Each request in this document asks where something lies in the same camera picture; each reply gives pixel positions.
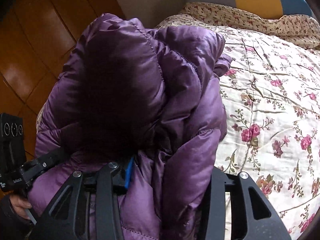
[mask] purple fabric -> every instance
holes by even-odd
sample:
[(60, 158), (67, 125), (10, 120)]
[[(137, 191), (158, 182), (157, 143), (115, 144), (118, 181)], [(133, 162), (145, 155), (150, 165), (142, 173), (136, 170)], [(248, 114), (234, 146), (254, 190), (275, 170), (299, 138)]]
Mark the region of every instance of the purple fabric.
[(195, 26), (150, 30), (111, 14), (92, 22), (44, 106), (36, 156), (63, 146), (71, 159), (36, 179), (35, 210), (43, 212), (74, 170), (135, 154), (128, 193), (119, 197), (125, 239), (193, 239), (227, 132), (224, 43)]

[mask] black sleeve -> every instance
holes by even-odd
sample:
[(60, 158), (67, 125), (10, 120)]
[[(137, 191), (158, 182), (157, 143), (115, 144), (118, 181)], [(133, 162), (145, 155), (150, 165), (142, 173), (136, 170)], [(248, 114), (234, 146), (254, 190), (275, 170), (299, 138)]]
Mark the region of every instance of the black sleeve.
[(31, 222), (20, 217), (12, 208), (9, 195), (0, 201), (0, 240), (24, 240)]

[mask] floral bedspread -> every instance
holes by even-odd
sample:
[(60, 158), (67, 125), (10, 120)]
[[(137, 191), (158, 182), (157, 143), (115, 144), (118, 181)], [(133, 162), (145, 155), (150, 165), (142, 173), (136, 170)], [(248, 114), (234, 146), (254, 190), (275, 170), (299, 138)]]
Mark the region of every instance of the floral bedspread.
[[(224, 35), (233, 62), (220, 78), (228, 134), (215, 165), (249, 173), (297, 239), (320, 206), (320, 26), (303, 15), (264, 20), (208, 3), (188, 3), (158, 28), (172, 25)], [(230, 239), (229, 199), (226, 207)]]

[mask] camera lens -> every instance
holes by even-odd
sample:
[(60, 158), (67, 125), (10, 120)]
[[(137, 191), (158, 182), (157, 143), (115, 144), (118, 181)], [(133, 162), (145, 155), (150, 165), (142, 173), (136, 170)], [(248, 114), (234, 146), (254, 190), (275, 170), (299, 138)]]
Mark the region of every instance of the camera lens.
[(16, 123), (11, 124), (11, 133), (14, 137), (18, 135), (18, 127)]
[(10, 126), (7, 122), (4, 124), (4, 133), (6, 136), (9, 136), (10, 134)]
[(18, 127), (18, 131), (19, 131), (19, 134), (20, 134), (20, 135), (22, 135), (22, 133), (23, 133), (22, 125), (19, 125), (19, 127)]

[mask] silver screw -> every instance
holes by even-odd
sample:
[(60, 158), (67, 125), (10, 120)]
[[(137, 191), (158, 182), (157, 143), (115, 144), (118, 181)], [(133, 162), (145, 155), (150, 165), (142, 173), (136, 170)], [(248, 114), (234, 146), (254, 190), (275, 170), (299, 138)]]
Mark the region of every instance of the silver screw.
[(74, 171), (72, 173), (72, 176), (74, 176), (75, 178), (79, 178), (81, 176), (82, 172), (81, 171)]
[(248, 173), (246, 173), (246, 172), (244, 172), (244, 171), (240, 172), (239, 176), (240, 176), (240, 178), (242, 178), (242, 179), (247, 179), (247, 178), (249, 178)]
[(115, 169), (116, 167), (118, 167), (118, 163), (116, 162), (111, 162), (108, 164), (110, 168)]

